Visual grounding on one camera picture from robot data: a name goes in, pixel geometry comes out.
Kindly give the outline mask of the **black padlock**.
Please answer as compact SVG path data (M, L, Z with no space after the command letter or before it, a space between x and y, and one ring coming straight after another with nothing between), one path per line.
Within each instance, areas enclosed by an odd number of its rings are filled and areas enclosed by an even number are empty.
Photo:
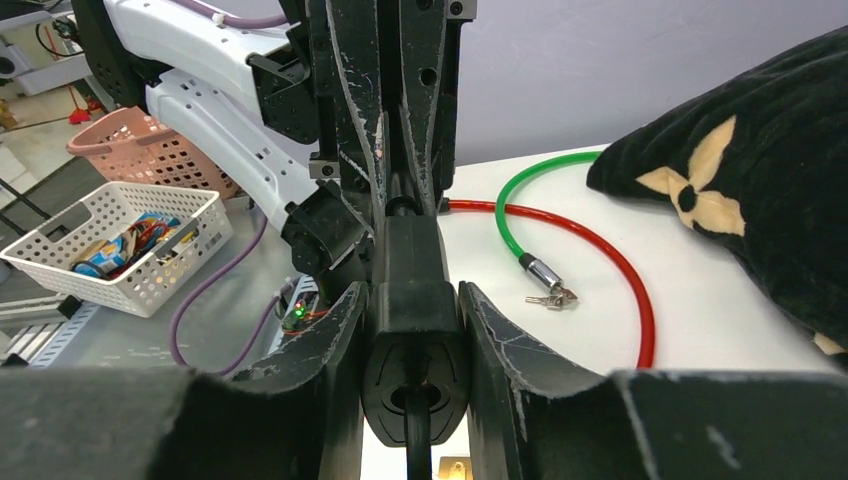
M465 322L435 216L392 199L375 243L362 406L377 438L405 449L407 478L429 479L432 446L449 439L468 405Z

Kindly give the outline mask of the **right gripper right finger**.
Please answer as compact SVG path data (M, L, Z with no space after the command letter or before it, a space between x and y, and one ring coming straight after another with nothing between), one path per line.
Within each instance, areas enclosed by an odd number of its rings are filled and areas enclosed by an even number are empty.
M847 379L808 372L599 375L459 288L477 479L843 479Z

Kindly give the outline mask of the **large brass padlock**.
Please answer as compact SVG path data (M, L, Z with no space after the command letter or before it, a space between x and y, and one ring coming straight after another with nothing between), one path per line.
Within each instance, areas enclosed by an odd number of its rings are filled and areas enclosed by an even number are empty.
M443 456L437 471L439 480L473 480L472 462L468 456Z

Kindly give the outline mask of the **white perforated basket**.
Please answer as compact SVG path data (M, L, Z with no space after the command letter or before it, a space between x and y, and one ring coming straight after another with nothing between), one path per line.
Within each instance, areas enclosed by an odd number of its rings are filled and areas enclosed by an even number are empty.
M139 317L152 316L232 237L212 190L108 182L70 212L89 217L58 240L66 216L24 235L1 257L42 287Z

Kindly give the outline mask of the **pink perforated basket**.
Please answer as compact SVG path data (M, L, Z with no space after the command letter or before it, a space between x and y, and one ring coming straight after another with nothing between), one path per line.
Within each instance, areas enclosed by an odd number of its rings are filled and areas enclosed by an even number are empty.
M224 199L239 190L191 141L137 107L103 116L66 150L87 159L108 181L214 190Z

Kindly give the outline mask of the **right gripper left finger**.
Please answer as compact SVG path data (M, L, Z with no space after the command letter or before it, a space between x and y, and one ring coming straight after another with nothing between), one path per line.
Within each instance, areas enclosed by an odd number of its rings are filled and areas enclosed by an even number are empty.
M6 368L5 479L356 479L365 284L230 379L186 367Z

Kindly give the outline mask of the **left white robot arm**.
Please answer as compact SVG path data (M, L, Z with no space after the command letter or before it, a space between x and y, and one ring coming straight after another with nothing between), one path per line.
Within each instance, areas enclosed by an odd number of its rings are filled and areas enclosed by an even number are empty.
M446 278L435 224L454 175L459 45L474 1L76 1L88 63L121 106L198 146L316 278L366 238L376 284Z

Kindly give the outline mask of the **black floral pillow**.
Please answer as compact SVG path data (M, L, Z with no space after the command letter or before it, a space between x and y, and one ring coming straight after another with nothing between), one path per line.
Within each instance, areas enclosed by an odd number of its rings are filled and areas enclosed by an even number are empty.
M610 144L587 186L664 202L847 364L847 30L796 45Z

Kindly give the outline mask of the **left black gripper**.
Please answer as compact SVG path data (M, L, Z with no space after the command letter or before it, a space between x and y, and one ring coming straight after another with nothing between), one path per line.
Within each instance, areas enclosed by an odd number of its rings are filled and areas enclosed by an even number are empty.
M462 27L474 1L307 1L312 61L334 75L341 145L370 187L374 227L388 199L434 216L453 183Z

